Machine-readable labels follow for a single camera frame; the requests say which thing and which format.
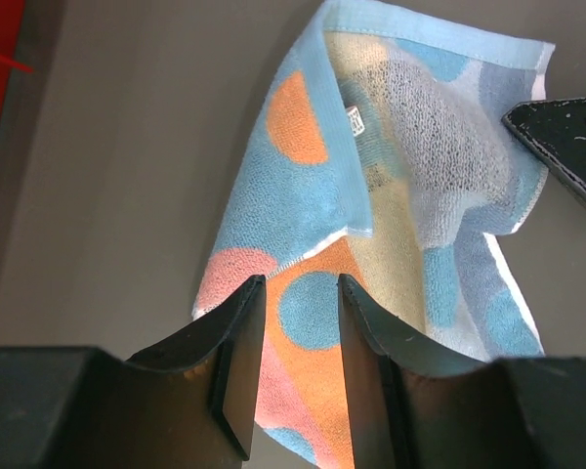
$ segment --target colorful towel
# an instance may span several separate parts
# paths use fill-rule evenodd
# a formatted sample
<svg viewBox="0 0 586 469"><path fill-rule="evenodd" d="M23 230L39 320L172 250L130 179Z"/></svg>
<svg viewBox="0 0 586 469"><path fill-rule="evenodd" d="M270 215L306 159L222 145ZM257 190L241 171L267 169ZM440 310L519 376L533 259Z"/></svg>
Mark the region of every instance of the colorful towel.
<svg viewBox="0 0 586 469"><path fill-rule="evenodd" d="M539 355L496 235L544 167L500 124L544 98L553 46L371 0L328 0L282 63L194 315L268 276L257 422L319 467L353 467L337 275L481 360Z"/></svg>

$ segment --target white label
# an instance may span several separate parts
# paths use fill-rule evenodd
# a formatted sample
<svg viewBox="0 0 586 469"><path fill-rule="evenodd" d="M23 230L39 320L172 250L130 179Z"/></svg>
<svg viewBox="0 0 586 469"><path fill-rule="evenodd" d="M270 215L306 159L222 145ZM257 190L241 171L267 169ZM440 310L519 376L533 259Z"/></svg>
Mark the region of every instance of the white label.
<svg viewBox="0 0 586 469"><path fill-rule="evenodd" d="M357 106L348 107L345 109L350 119L350 126L352 127L352 133L355 137L364 132L364 124L362 123L362 117Z"/></svg>

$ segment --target black object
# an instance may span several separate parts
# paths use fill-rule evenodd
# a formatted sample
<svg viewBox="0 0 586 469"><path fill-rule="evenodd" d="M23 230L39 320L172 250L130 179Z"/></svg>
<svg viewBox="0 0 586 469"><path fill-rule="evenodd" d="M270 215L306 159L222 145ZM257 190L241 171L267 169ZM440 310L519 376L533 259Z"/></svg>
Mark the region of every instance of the black object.
<svg viewBox="0 0 586 469"><path fill-rule="evenodd" d="M122 362L88 347L0 348L0 467L240 468L265 327L251 277Z"/></svg>
<svg viewBox="0 0 586 469"><path fill-rule="evenodd" d="M586 207L586 98L524 103L502 120Z"/></svg>
<svg viewBox="0 0 586 469"><path fill-rule="evenodd" d="M356 468L586 469L586 360L484 364L339 278Z"/></svg>

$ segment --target gray surface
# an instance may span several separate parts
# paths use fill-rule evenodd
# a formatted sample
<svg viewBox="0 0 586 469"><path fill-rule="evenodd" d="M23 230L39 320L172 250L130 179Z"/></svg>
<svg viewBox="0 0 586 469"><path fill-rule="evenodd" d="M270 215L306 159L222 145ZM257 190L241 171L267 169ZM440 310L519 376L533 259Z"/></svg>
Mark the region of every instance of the gray surface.
<svg viewBox="0 0 586 469"><path fill-rule="evenodd" d="M127 357L187 322L252 121L318 2L68 0L53 61L61 2L28 3L38 72L16 78L0 141L0 344ZM586 0L401 4L557 42L550 97L586 95ZM546 350L586 355L586 212L550 179L501 243ZM304 467L256 447L248 467Z"/></svg>

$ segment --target towel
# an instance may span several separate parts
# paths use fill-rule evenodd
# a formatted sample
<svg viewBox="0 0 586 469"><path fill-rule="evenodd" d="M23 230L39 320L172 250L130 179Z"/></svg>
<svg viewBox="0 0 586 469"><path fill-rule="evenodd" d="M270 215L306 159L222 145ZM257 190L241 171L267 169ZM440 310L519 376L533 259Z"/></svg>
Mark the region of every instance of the towel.
<svg viewBox="0 0 586 469"><path fill-rule="evenodd" d="M319 467L353 467L337 276L480 360L538 356L496 237L546 178L502 127L544 98L553 45L373 0L328 0L284 58L250 136L196 318L267 282L256 421Z"/></svg>

